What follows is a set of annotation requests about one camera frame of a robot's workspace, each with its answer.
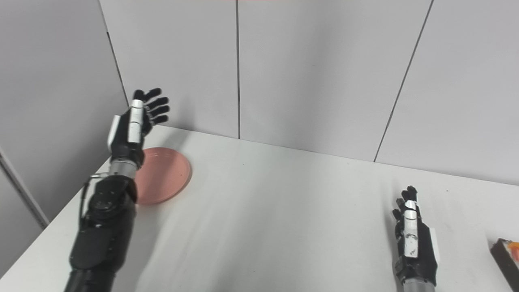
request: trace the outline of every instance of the orange object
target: orange object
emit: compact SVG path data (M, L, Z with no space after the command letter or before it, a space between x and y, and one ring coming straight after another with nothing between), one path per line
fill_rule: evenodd
M170 148L144 149L144 164L135 176L137 204L151 205L174 197L187 184L191 167L187 158Z
M511 242L508 244L508 249L512 254L514 261L519 262L519 242Z

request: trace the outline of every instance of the robotic arm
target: robotic arm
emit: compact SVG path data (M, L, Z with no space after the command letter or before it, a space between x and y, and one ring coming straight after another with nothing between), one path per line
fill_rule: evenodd
M397 199L399 208L393 210L399 254L395 269L404 292L435 292L438 268L435 236L431 236L431 230L422 222L416 194L415 188L407 187L402 198Z
M144 137L156 124L168 120L167 97L153 100L160 88L134 93L131 107L115 116L108 136L111 165L95 185L83 216L85 183L79 214L79 231L70 255L72 272L65 292L109 292L122 267L135 217L137 189L133 179L144 162Z

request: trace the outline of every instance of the tabletop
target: tabletop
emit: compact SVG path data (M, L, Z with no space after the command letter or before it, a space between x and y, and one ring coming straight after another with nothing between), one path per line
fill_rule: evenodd
M391 210L408 185L436 229L436 291L510 291L489 246L519 240L518 186L163 126L145 147L180 151L192 177L173 199L138 206L114 292L401 291ZM64 290L78 204L79 194L0 291Z

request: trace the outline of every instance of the white wall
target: white wall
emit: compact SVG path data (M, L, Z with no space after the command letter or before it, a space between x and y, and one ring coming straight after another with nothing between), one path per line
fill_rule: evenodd
M127 107L99 3L5 0L0 36L0 148L52 219L108 158Z
M519 184L518 11L434 1L377 162Z
M165 125L238 137L235 1L101 0L128 98L162 87Z
M241 138L373 161L429 4L239 1Z
M0 277L41 231L41 227L0 169Z

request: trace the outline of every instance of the cable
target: cable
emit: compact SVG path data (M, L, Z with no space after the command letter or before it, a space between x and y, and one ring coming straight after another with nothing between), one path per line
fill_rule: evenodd
M87 181L85 181L85 184L83 184L83 191L81 192L81 199L79 203L79 227L81 227L81 224L83 223L83 208L85 206L85 198L87 196L88 186L90 185L90 180L92 177L88 177Z

